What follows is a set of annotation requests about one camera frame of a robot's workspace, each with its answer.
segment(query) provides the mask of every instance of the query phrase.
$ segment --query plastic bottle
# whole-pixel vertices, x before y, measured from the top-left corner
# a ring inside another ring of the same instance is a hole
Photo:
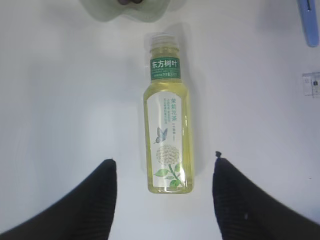
[[[194,186],[189,91],[181,80],[179,47],[166,33],[151,40],[151,84],[144,93],[148,189],[184,194]]]

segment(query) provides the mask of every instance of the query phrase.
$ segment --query white bowl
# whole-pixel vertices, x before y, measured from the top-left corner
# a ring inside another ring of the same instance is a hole
[[[86,11],[96,20],[107,22],[119,15],[127,15],[142,22],[155,22],[162,17],[170,0],[143,0],[139,4],[121,5],[118,0],[80,0]]]

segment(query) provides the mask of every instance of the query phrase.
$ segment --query blue object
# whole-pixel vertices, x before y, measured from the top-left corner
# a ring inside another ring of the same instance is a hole
[[[298,5],[307,44],[316,47],[319,45],[319,32],[315,0],[298,0]]]

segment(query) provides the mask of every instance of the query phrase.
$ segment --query butterfly illustration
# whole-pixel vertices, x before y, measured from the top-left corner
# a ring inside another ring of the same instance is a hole
[[[158,127],[156,129],[156,132],[157,132],[158,136],[156,137],[155,142],[153,144],[155,144],[155,143],[159,144],[159,143],[162,143],[164,140],[166,140],[168,128],[166,128],[164,131],[162,131],[161,128]]]

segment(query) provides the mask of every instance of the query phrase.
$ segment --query white table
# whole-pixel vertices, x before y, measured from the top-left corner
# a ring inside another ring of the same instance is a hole
[[[97,22],[77,0],[10,0],[0,2],[0,31],[0,232],[114,158],[110,240],[221,239],[216,150],[320,223],[320,99],[304,96],[301,79],[320,71],[320,47],[306,45],[296,1],[174,0],[162,19],[140,23]],[[146,186],[145,36],[163,31],[179,39],[192,99],[196,176],[186,195]]]

